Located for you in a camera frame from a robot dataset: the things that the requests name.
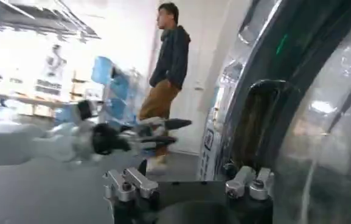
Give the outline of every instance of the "ceiling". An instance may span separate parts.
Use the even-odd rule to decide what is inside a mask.
[[[101,18],[101,13],[96,8],[104,6],[106,0],[70,2],[73,2],[71,5],[74,10],[80,13],[72,11],[70,5],[62,0],[1,0],[3,14],[0,25],[71,35],[80,33],[98,38],[96,32],[80,17],[84,12],[84,17],[93,15]]]

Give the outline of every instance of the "curved clear panel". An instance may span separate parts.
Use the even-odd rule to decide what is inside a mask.
[[[306,92],[276,163],[277,223],[351,223],[351,31]]]
[[[218,78],[215,97],[205,126],[197,173],[199,180],[213,180],[215,177],[221,132],[232,96],[252,48],[279,5],[280,0],[252,0],[251,8],[238,32],[238,38],[226,56],[224,71]]]

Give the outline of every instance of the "black hair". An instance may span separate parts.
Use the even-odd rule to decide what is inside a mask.
[[[164,9],[167,11],[168,14],[173,15],[175,23],[178,24],[179,10],[174,3],[172,2],[163,3],[159,6],[158,10],[160,9]]]

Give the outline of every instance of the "green light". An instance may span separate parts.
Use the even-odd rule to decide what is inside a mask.
[[[287,39],[287,34],[285,34],[285,36],[283,36],[283,38],[281,39],[276,51],[276,55],[279,55],[279,53],[281,52],[283,44],[285,43],[286,39]]]

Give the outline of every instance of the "khaki pants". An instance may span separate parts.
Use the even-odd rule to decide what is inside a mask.
[[[144,120],[151,117],[168,119],[170,117],[171,103],[178,93],[179,89],[171,86],[167,79],[159,82],[150,90],[148,97],[145,99],[140,110],[139,119]],[[156,156],[165,154],[167,154],[167,147],[156,151]]]

